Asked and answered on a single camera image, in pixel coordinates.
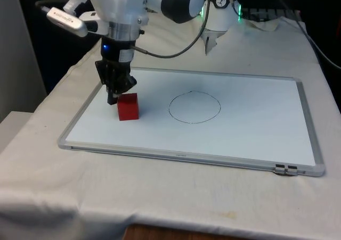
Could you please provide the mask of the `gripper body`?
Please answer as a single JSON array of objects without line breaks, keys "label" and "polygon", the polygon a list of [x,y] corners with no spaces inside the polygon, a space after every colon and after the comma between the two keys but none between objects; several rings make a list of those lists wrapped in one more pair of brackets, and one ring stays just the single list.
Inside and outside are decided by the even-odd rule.
[{"label": "gripper body", "polygon": [[101,39],[101,62],[131,63],[135,41],[118,41],[110,38]]}]

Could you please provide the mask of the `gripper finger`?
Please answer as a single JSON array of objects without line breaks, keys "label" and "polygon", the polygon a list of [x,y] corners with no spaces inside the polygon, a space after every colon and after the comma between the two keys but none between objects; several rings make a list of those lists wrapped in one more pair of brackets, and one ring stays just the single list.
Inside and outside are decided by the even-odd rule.
[{"label": "gripper finger", "polygon": [[109,105],[115,104],[115,94],[113,93],[113,87],[111,82],[112,65],[106,60],[100,60],[95,62],[95,66],[100,77],[102,85],[106,86],[108,93],[107,103]]},{"label": "gripper finger", "polygon": [[136,79],[130,75],[131,67],[129,63],[118,64],[112,76],[112,103],[117,104],[119,96],[128,92],[136,84]]}]

